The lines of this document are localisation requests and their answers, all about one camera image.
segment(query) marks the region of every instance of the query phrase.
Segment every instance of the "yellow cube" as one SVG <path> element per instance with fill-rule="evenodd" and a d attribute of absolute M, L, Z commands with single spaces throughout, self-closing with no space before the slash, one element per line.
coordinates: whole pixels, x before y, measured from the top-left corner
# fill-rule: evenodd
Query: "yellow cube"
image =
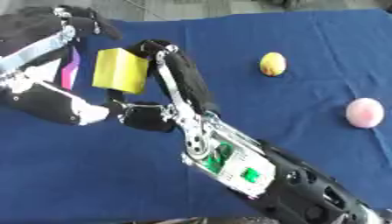
<path fill-rule="evenodd" d="M 93 86 L 125 93 L 143 92 L 149 61 L 122 49 L 100 50 L 95 63 Z"/>

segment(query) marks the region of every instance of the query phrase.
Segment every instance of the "cable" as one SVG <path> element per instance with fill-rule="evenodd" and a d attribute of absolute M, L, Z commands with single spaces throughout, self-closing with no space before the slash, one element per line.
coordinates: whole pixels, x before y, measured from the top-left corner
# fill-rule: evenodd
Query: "cable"
<path fill-rule="evenodd" d="M 129 4 L 132 4 L 132 5 L 136 6 L 136 7 L 139 8 L 139 9 L 142 9 L 142 10 L 144 10 L 144 11 L 147 11 L 148 13 L 152 14 L 152 15 L 155 16 L 156 18 L 159 18 L 159 19 L 164 20 L 164 21 L 168 21 L 168 19 L 159 16 L 157 13 L 153 12 L 152 10 L 147 9 L 146 7 L 144 7 L 144 6 L 142 6 L 142 5 L 138 4 L 138 3 L 135 3 L 135 2 L 132 1 L 132 0 L 124 0 L 124 1 L 127 2 L 127 3 L 129 3 Z"/>

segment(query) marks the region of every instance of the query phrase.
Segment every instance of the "robotic hand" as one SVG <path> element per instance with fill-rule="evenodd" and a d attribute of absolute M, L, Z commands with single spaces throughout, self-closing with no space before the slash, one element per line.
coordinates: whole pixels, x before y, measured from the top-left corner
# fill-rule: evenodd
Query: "robotic hand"
<path fill-rule="evenodd" d="M 196 66 L 175 45 L 145 40 L 129 50 L 135 49 L 151 58 L 150 74 L 171 104 L 127 104 L 123 124 L 144 130 L 181 129 L 185 164 L 283 224 L 388 223 L 333 178 L 224 123 Z"/>
<path fill-rule="evenodd" d="M 122 112 L 114 102 L 95 106 L 71 92 L 72 72 L 79 63 L 74 44 L 90 34 L 121 37 L 98 13 L 65 5 L 32 7 L 1 16 L 0 27 L 0 96 L 7 105 L 71 125 Z"/>

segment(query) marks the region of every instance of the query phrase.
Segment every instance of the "small yellow fruit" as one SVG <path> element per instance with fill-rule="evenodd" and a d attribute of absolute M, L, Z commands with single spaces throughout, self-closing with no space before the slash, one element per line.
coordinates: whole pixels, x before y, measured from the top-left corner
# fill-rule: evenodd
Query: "small yellow fruit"
<path fill-rule="evenodd" d="M 260 70 L 268 76 L 278 76 L 286 70 L 286 59 L 278 52 L 269 52 L 260 60 Z"/>

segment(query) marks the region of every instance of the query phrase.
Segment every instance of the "blue tablecloth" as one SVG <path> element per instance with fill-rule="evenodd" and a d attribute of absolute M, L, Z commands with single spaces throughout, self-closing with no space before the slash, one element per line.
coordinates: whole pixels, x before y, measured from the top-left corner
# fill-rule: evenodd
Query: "blue tablecloth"
<path fill-rule="evenodd" d="M 116 22 L 119 42 L 91 38 L 75 91 L 91 87 L 98 49 L 168 39 L 196 61 L 222 118 L 333 175 L 372 207 L 392 207 L 392 20 L 381 10 L 234 15 L 179 22 Z M 260 74 L 258 60 L 280 52 L 287 72 Z M 345 106 L 373 97 L 386 109 L 375 129 L 355 129 Z M 144 95 L 167 102 L 149 80 Z M 117 121 L 61 126 L 0 110 L 0 222 L 155 220 L 255 215 L 204 174 L 181 164 L 183 137 Z"/>

